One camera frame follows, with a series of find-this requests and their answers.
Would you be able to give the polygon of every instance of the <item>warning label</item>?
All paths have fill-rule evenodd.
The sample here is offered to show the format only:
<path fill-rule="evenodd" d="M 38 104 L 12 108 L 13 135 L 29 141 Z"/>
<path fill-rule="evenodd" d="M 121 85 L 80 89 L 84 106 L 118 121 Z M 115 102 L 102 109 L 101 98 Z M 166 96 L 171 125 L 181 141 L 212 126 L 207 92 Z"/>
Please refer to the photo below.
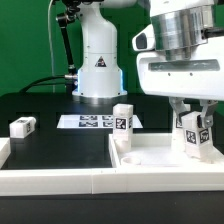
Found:
<path fill-rule="evenodd" d="M 97 61 L 95 67 L 107 67 L 103 57 L 100 57 Z"/>

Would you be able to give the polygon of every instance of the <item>cable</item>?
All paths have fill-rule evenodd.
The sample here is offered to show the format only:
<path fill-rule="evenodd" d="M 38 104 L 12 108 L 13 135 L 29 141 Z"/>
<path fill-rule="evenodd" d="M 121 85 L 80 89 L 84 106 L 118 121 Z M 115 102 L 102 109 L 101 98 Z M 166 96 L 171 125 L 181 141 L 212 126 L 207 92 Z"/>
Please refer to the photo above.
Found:
<path fill-rule="evenodd" d="M 50 77 L 46 77 L 43 79 L 38 79 L 34 82 L 32 82 L 31 84 L 29 84 L 28 86 L 22 88 L 19 92 L 20 93 L 25 93 L 29 88 L 35 86 L 36 84 L 40 83 L 40 82 L 45 82 L 45 81 L 49 81 L 49 80 L 55 80 L 55 79 L 64 79 L 64 75 L 59 75 L 59 76 L 50 76 Z"/>
<path fill-rule="evenodd" d="M 48 37 L 49 37 L 49 46 L 51 54 L 51 72 L 52 76 L 55 76 L 55 63 L 54 63 L 54 49 L 52 44 L 52 33 L 51 33 L 51 7 L 54 3 L 54 0 L 51 0 L 48 7 Z"/>
<path fill-rule="evenodd" d="M 53 86 L 53 85 L 65 85 L 66 83 L 65 82 L 54 82 L 54 83 L 40 83 L 40 84 L 34 84 L 34 85 L 32 85 L 32 86 L 30 86 L 30 87 L 27 87 L 26 88 L 26 92 L 27 92 L 27 90 L 29 90 L 30 88 L 32 88 L 32 87 L 35 87 L 35 86 Z"/>

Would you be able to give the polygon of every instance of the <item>white block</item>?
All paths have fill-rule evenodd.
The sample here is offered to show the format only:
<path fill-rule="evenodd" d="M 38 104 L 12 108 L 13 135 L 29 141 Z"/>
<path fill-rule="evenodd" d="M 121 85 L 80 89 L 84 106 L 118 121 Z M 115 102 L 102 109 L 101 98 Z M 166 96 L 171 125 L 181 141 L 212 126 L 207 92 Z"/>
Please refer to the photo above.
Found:
<path fill-rule="evenodd" d="M 198 168 L 127 170 L 127 192 L 207 191 L 224 187 L 223 172 Z"/>
<path fill-rule="evenodd" d="M 3 166 L 11 153 L 10 139 L 0 138 L 0 168 Z"/>
<path fill-rule="evenodd" d="M 109 134 L 109 153 L 110 153 L 110 159 L 112 163 L 113 168 L 120 167 L 120 161 L 117 153 L 117 148 L 115 145 L 115 141 L 113 139 L 113 135 Z"/>
<path fill-rule="evenodd" d="M 113 139 L 120 152 L 130 151 L 133 134 L 133 105 L 117 104 L 113 107 Z"/>
<path fill-rule="evenodd" d="M 191 110 L 191 106 L 189 104 L 185 104 L 187 111 Z M 184 131 L 182 125 L 177 122 L 177 115 L 175 111 L 173 111 L 173 130 L 172 130 L 172 142 L 171 142 L 172 150 L 177 150 L 184 152 L 185 151 L 185 138 Z"/>
<path fill-rule="evenodd" d="M 21 117 L 9 125 L 11 138 L 25 138 L 35 130 L 34 117 Z"/>
<path fill-rule="evenodd" d="M 92 172 L 92 193 L 126 192 L 126 173 L 118 169 L 94 169 Z"/>
<path fill-rule="evenodd" d="M 91 194 L 91 169 L 3 170 L 0 196 Z"/>
<path fill-rule="evenodd" d="M 185 150 L 188 156 L 210 161 L 213 153 L 213 141 L 211 128 L 199 128 L 197 117 L 199 112 L 192 112 L 182 117 L 182 125 L 185 136 Z"/>

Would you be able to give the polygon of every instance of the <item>white tray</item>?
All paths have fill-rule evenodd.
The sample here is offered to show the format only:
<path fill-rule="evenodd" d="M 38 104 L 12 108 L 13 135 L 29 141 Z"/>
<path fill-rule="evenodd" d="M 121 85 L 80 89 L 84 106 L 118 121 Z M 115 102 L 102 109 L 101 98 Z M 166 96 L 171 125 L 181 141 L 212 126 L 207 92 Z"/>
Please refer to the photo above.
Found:
<path fill-rule="evenodd" d="M 224 190 L 224 156 L 214 148 L 212 163 L 171 150 L 172 134 L 133 134 L 130 152 L 117 152 L 112 135 L 109 150 L 114 168 L 126 173 L 127 192 Z M 121 165 L 138 157 L 141 165 Z"/>

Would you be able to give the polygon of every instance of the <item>green wall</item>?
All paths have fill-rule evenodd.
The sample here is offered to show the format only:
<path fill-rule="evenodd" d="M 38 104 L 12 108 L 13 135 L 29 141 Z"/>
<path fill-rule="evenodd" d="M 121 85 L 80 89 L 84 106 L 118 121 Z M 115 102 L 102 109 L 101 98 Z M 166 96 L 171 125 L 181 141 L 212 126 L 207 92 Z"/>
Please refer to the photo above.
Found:
<path fill-rule="evenodd" d="M 51 75 L 47 32 L 49 0 L 1 0 L 0 7 L 0 95 L 17 92 L 37 79 Z M 56 75 L 67 72 L 62 37 L 55 17 L 64 6 L 52 9 L 52 35 L 55 50 Z M 224 26 L 224 6 L 216 7 L 217 25 Z M 136 53 L 131 40 L 149 24 L 148 13 L 138 4 L 125 9 L 102 9 L 102 15 L 118 29 L 118 65 L 124 71 L 124 87 L 129 92 L 141 92 L 136 69 Z M 74 61 L 82 65 L 82 33 L 79 22 L 68 27 Z M 52 87 L 35 87 L 32 91 L 52 92 Z M 224 105 L 219 106 L 224 114 Z"/>

